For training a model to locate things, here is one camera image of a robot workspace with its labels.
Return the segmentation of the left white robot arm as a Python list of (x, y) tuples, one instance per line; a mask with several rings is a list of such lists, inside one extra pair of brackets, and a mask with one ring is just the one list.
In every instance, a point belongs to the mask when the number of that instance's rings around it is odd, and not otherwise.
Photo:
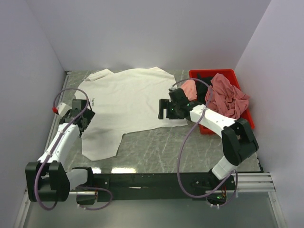
[(88, 128), (95, 113), (88, 109), (89, 102), (74, 99), (72, 107), (60, 119), (57, 133), (37, 162), (26, 165), (25, 174), (29, 200), (32, 202), (63, 202), (71, 190), (85, 191), (95, 185), (89, 167), (76, 167), (66, 172), (63, 165), (77, 138)]

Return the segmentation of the white t shirt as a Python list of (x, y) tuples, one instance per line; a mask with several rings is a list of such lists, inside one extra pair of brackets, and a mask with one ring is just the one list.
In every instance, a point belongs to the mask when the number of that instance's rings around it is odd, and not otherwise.
[(159, 100), (168, 99), (175, 77), (158, 67), (90, 74), (75, 92), (90, 99), (95, 113), (82, 135), (82, 155), (91, 161), (113, 157), (124, 134), (186, 126), (186, 120), (158, 119)]

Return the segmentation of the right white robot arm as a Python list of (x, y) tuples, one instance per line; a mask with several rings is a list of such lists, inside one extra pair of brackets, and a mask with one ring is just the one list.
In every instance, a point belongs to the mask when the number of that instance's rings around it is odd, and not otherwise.
[(170, 90), (169, 96), (169, 99), (159, 100), (159, 119), (187, 119), (222, 139), (223, 157), (210, 170), (208, 179), (211, 188), (220, 189), (225, 184), (225, 177), (259, 149), (249, 122), (244, 118), (225, 117), (207, 108), (206, 104), (190, 101), (181, 88)]

